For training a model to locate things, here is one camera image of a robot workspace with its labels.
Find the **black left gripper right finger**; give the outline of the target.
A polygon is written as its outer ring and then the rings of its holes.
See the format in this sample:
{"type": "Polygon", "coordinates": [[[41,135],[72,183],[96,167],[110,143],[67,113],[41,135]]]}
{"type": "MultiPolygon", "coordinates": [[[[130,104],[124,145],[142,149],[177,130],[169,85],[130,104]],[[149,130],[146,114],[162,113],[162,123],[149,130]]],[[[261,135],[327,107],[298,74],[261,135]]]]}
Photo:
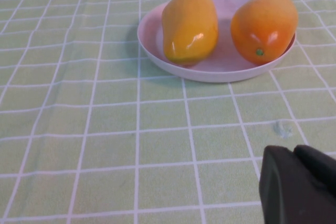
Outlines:
{"type": "Polygon", "coordinates": [[[335,195],[335,159],[308,145],[297,145],[293,153],[307,170],[335,195]]]}

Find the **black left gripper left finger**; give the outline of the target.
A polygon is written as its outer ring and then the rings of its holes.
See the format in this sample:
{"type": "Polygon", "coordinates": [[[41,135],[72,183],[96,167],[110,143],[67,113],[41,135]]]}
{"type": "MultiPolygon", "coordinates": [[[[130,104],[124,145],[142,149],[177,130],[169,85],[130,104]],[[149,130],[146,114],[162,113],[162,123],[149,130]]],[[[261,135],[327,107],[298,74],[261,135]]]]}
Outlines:
{"type": "Polygon", "coordinates": [[[286,147],[265,147],[259,195],[265,223],[335,223],[335,195],[286,147]]]}

